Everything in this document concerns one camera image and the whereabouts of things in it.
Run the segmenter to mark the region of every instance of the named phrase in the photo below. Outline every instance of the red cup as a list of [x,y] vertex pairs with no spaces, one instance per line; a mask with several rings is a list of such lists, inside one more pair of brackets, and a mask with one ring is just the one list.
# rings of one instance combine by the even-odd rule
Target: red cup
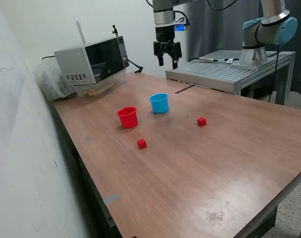
[[121,125],[124,129],[133,128],[138,125],[137,109],[135,107],[127,107],[120,109],[117,116],[120,118]]

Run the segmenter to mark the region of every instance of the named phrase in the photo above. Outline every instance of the wooden table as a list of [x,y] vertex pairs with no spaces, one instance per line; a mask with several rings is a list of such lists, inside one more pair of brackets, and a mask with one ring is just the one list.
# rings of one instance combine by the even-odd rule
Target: wooden table
[[[301,181],[300,110],[197,86],[175,94],[188,85],[127,76],[102,99],[56,103],[124,238],[247,237]],[[148,101],[159,92],[169,94],[166,115]],[[134,129],[116,115],[126,106],[137,107]]]

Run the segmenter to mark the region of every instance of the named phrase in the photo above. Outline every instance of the blue cup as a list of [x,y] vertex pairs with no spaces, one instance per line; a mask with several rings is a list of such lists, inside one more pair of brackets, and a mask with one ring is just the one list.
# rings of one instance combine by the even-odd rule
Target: blue cup
[[158,93],[149,98],[154,114],[163,114],[169,111],[168,94]]

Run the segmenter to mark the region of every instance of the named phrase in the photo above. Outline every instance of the gray curtain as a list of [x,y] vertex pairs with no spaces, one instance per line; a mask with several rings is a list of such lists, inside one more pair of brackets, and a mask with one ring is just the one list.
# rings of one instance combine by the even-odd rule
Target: gray curtain
[[[210,0],[215,8],[223,8],[233,0]],[[301,0],[285,0],[286,8],[299,21],[295,37],[281,47],[282,51],[296,51],[296,63],[293,74],[292,91],[301,94]],[[188,32],[188,52],[190,58],[196,58],[216,50],[241,50],[244,22],[262,17],[261,3],[258,0],[238,0],[224,11],[212,11],[206,0],[189,4],[189,19],[191,27]],[[266,78],[263,85],[271,85],[272,78]]]

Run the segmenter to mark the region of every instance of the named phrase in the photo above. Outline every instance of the floor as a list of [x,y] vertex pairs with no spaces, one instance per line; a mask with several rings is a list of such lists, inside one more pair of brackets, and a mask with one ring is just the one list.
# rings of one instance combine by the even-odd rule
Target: floor
[[[275,102],[275,93],[271,97]],[[301,95],[291,92],[287,106],[301,109]],[[276,227],[264,238],[298,238],[301,230],[301,183],[280,203]]]

